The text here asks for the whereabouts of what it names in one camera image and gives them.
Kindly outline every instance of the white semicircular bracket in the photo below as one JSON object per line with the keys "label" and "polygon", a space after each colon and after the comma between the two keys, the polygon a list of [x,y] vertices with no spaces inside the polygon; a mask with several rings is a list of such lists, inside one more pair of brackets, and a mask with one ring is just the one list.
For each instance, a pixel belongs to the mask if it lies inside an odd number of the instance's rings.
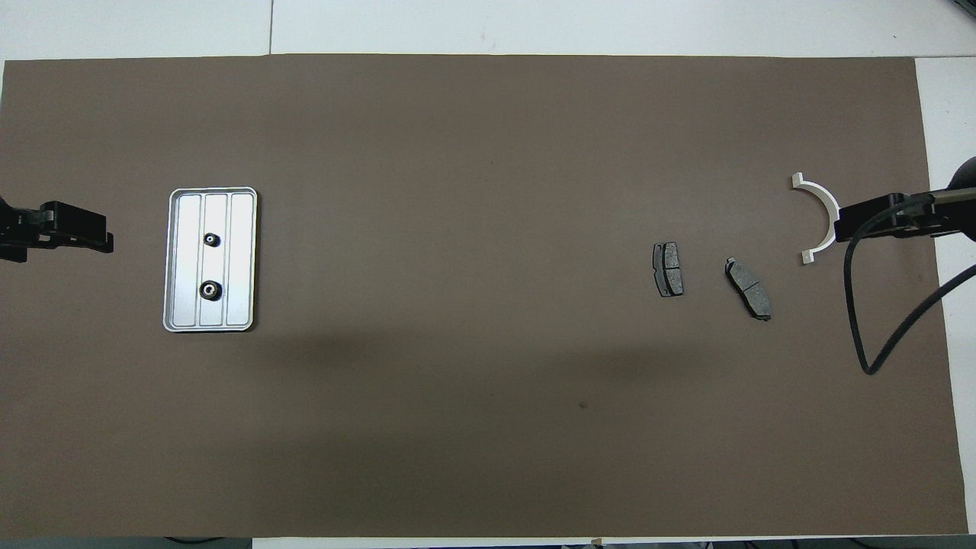
{"label": "white semicircular bracket", "polygon": [[830,218],[830,222],[827,223],[827,235],[824,236],[824,239],[820,242],[820,244],[799,253],[800,258],[803,260],[803,265],[806,265],[808,263],[813,263],[813,254],[824,251],[836,240],[836,235],[834,234],[834,222],[840,219],[840,206],[837,204],[836,198],[834,198],[834,195],[831,194],[829,190],[824,189],[816,183],[803,181],[802,172],[796,172],[793,174],[793,188],[806,190],[817,198],[820,198],[820,201],[824,203],[824,208],[827,209],[827,217]]}

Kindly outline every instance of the brown paper mat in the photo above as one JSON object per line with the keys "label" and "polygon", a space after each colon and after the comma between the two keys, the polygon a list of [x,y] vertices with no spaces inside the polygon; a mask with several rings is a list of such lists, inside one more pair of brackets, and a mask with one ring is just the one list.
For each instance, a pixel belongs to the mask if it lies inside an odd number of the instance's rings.
{"label": "brown paper mat", "polygon": [[[862,374],[790,188],[927,189],[911,60],[12,62],[3,94],[3,196],[116,237],[0,265],[3,535],[965,530],[941,309]],[[244,185],[256,328],[166,332],[169,193]],[[873,350],[937,284],[924,238],[855,271]]]}

